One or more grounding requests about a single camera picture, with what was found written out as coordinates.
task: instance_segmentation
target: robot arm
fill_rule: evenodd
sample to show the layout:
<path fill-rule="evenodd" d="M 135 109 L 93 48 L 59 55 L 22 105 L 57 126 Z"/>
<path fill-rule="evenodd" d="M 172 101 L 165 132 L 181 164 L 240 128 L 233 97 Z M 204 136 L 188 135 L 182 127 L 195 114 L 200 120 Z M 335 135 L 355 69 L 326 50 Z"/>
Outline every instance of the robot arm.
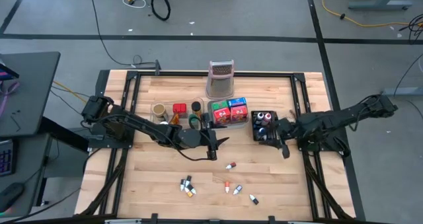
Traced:
<path fill-rule="evenodd" d="M 180 125 L 154 124 L 149 120 L 125 111 L 115 105 L 113 100 L 103 96 L 91 96 L 82 112 L 84 122 L 98 123 L 106 128 L 106 133 L 118 141 L 125 141 L 128 128 L 146 133 L 153 141 L 164 147 L 172 147 L 180 151 L 183 149 L 207 146 L 207 160 L 217 160 L 216 150 L 227 140 L 217 140 L 215 131 L 207 126 L 207 116 L 203 115 L 201 130 L 182 130 Z"/>
<path fill-rule="evenodd" d="M 301 115 L 295 122 L 284 118 L 272 124 L 280 139 L 297 138 L 298 144 L 308 151 L 319 150 L 319 145 L 328 141 L 328 136 L 345 126 L 356 124 L 366 118 L 388 118 L 398 109 L 383 95 L 371 95 L 349 108 L 339 111 L 311 112 Z"/>

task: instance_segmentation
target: keyboard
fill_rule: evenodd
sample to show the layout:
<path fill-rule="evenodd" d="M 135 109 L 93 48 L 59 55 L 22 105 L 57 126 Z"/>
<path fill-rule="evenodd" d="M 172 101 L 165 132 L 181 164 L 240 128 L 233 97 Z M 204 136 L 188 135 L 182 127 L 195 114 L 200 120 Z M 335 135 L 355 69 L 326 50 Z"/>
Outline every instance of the keyboard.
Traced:
<path fill-rule="evenodd" d="M 16 154 L 16 142 L 0 141 L 0 177 L 15 173 Z"/>

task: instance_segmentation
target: blue box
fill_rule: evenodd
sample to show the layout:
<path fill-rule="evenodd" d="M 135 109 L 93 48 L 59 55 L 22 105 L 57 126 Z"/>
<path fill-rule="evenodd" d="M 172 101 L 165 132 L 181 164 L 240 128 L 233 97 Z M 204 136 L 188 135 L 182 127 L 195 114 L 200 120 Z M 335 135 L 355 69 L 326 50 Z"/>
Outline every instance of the blue box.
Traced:
<path fill-rule="evenodd" d="M 234 99 L 228 100 L 227 104 L 229 105 L 230 108 L 233 108 L 235 106 L 247 105 L 247 101 L 245 100 L 245 98 L 234 98 Z"/>

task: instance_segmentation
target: green box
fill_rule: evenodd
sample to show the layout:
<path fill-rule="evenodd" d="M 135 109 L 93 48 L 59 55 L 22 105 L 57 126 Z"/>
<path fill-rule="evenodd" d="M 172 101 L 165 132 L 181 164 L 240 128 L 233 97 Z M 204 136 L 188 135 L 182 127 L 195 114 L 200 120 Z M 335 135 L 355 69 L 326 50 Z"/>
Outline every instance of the green box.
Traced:
<path fill-rule="evenodd" d="M 227 105 L 227 101 L 226 100 L 219 101 L 219 102 L 214 102 L 211 105 L 211 108 L 213 109 L 213 111 L 219 110 L 221 108 L 227 108 L 227 107 L 228 107 L 228 105 Z"/>

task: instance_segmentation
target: black container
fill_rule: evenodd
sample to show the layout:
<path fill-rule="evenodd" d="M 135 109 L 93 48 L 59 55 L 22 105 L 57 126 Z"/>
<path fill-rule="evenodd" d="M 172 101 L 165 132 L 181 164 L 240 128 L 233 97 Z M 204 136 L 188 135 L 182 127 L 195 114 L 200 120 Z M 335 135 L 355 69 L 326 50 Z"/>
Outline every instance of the black container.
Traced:
<path fill-rule="evenodd" d="M 260 125 L 255 125 L 254 124 L 254 121 L 256 120 L 256 117 L 257 117 L 257 114 L 259 114 L 259 113 L 264 113 L 264 114 L 266 114 L 266 113 L 270 113 L 271 115 L 272 115 L 272 119 L 270 120 L 270 122 L 269 122 L 269 124 L 268 125 L 266 125 L 266 126 L 260 126 Z M 271 141 L 271 140 L 273 140 L 273 139 L 276 139 L 277 138 L 277 134 L 276 134 L 276 132 L 275 131 L 272 131 L 271 129 L 270 129 L 270 124 L 272 123 L 272 122 L 274 122 L 274 121 L 276 121 L 276 120 L 278 120 L 278 115 L 277 115 L 277 113 L 275 112 L 275 111 L 251 111 L 251 128 L 252 128 L 252 139 L 254 140 L 254 141 L 264 141 L 264 140 L 261 140 L 261 139 L 259 139 L 258 137 L 257 137 L 257 131 L 260 129 L 260 128 L 266 128 L 266 135 L 267 135 L 267 139 L 266 139 L 266 141 Z"/>

